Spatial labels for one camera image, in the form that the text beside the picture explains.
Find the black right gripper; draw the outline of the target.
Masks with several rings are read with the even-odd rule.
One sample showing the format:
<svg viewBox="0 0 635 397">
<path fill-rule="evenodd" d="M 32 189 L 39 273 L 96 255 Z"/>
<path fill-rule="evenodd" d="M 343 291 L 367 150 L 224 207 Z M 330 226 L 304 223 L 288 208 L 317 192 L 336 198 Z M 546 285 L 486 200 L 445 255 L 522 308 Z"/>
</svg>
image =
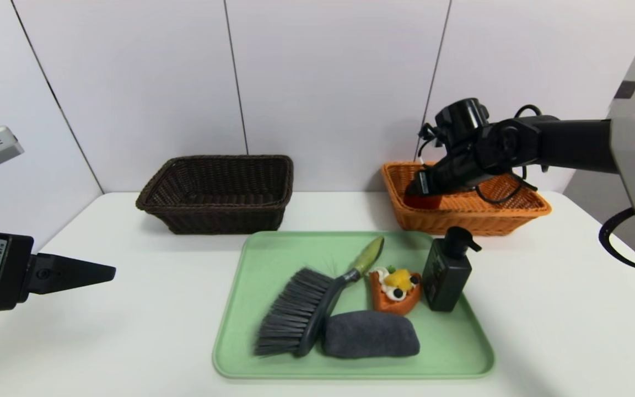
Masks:
<svg viewBox="0 0 635 397">
<path fill-rule="evenodd" d="M 423 164 L 404 190 L 404 196 L 449 195 L 474 189 L 480 169 L 466 155 L 447 155 L 433 165 Z"/>
</svg>

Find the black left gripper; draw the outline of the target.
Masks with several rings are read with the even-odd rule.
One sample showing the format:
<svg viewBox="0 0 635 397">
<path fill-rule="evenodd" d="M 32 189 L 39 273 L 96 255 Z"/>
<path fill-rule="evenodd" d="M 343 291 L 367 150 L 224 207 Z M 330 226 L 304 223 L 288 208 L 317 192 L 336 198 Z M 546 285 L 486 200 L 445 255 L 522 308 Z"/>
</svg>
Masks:
<svg viewBox="0 0 635 397">
<path fill-rule="evenodd" d="M 116 276 L 112 266 L 61 255 L 39 253 L 30 260 L 33 245 L 33 237 L 0 232 L 0 312 L 25 300 L 24 281 L 25 294 L 42 296 L 113 281 Z"/>
</svg>

